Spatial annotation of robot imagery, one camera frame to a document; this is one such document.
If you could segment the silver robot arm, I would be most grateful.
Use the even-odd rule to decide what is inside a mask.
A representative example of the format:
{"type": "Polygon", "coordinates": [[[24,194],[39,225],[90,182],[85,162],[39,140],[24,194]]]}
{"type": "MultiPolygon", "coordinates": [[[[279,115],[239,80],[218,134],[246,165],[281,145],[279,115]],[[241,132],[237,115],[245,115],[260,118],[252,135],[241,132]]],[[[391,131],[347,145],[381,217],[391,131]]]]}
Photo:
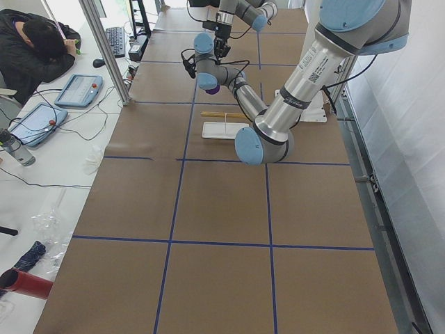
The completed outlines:
{"type": "Polygon", "coordinates": [[[275,1],[192,1],[192,7],[218,8],[213,21],[194,39],[195,73],[199,88],[216,94],[227,87],[250,126],[235,137],[238,158],[249,165],[279,162],[293,149],[291,128],[298,122],[331,73],[351,56],[385,54],[404,48],[409,35],[411,1],[322,1],[314,28],[314,41],[270,106],[246,81],[242,70],[220,59],[230,48],[227,41],[235,17],[260,32],[277,14],[275,1]]]}
{"type": "Polygon", "coordinates": [[[256,32],[261,32],[277,14],[275,1],[220,1],[214,21],[207,20],[203,27],[212,30],[214,54],[224,58],[230,51],[227,41],[230,39],[234,17],[238,17],[256,32]]]}

